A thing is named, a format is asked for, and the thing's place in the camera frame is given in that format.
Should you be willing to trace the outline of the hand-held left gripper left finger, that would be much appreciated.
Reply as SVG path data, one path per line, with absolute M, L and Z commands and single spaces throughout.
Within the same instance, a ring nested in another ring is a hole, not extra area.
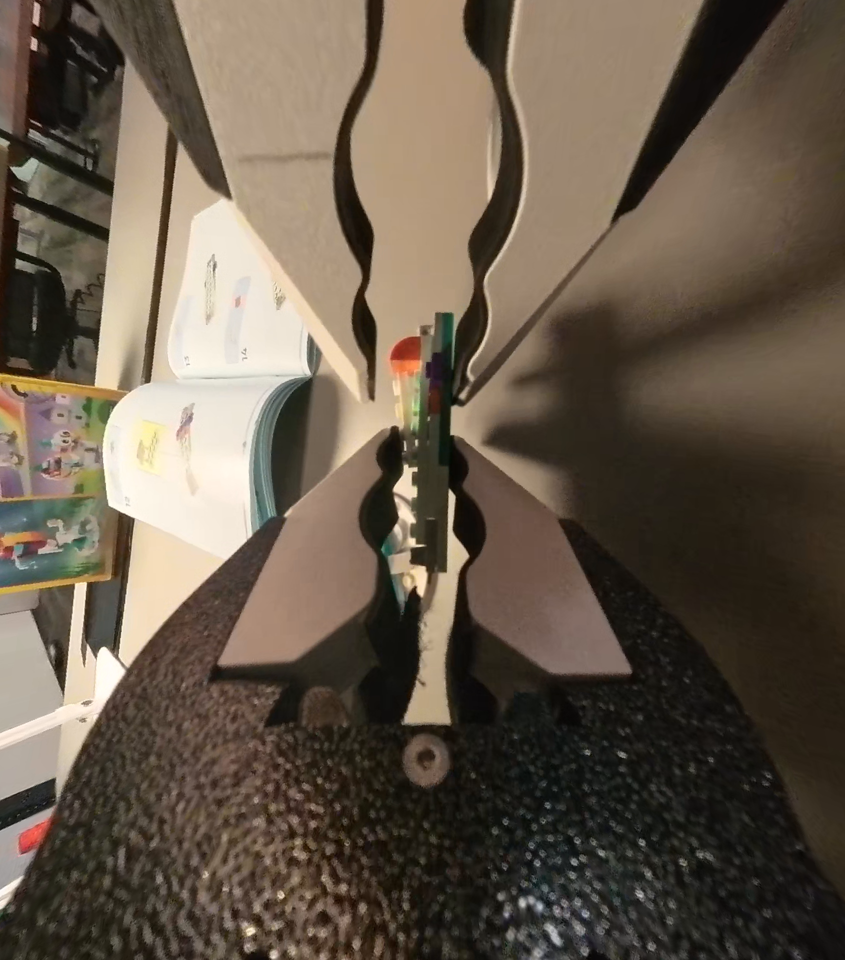
M 217 680 L 355 692 L 367 710 L 402 708 L 402 610 L 383 553 L 402 474 L 402 436 L 392 426 L 278 520 Z

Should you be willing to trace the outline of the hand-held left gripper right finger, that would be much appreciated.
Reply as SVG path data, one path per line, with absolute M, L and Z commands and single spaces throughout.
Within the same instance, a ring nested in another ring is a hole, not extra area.
M 452 532 L 464 548 L 451 628 L 451 708 L 506 710 L 520 694 L 632 676 L 554 512 L 453 438 Z

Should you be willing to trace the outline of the open lego instruction booklet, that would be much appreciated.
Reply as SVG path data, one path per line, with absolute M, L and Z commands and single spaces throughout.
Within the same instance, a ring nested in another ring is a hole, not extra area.
M 277 422 L 320 361 L 228 199 L 192 219 L 166 351 L 172 378 L 127 393 L 104 428 L 107 502 L 225 560 L 278 515 Z

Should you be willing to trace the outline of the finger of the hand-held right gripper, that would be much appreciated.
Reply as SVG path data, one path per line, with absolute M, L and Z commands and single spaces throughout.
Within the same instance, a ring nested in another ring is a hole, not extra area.
M 383 3 L 176 2 L 231 200 L 324 358 L 377 393 L 374 231 L 353 165 Z
M 499 150 L 468 241 L 456 400 L 488 383 L 607 233 L 700 17 L 693 1 L 466 3 Z

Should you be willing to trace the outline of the black office chair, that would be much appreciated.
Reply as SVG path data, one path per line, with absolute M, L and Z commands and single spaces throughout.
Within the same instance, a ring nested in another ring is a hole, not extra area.
M 61 361 L 75 370 L 80 340 L 98 350 L 101 322 L 81 319 L 87 301 L 104 291 L 105 274 L 71 294 L 60 271 L 49 261 L 17 251 L 8 282 L 4 350 L 8 366 L 36 378 L 49 378 Z

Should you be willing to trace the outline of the colourful lego set box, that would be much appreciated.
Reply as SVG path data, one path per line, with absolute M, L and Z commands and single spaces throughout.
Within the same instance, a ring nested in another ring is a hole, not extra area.
M 0 373 L 0 594 L 113 577 L 104 433 L 123 395 Z

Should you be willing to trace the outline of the pale green lego assembly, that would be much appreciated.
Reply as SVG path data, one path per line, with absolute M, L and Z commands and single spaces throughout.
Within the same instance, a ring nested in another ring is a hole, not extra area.
M 450 474 L 454 374 L 453 313 L 438 312 L 416 335 L 390 351 L 394 409 L 409 474 L 408 528 L 393 568 L 409 591 L 408 577 L 424 575 L 424 585 L 448 570 Z

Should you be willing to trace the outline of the white metal rail frame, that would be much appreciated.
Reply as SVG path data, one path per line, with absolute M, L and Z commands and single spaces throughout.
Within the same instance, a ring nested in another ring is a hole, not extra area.
M 47 735 L 69 723 L 89 723 L 101 712 L 125 672 L 126 665 L 112 651 L 101 649 L 96 658 L 93 695 L 88 700 L 62 705 L 53 712 L 28 723 L 1 731 L 0 752 Z M 20 883 L 19 876 L 0 888 L 0 915 L 11 902 Z

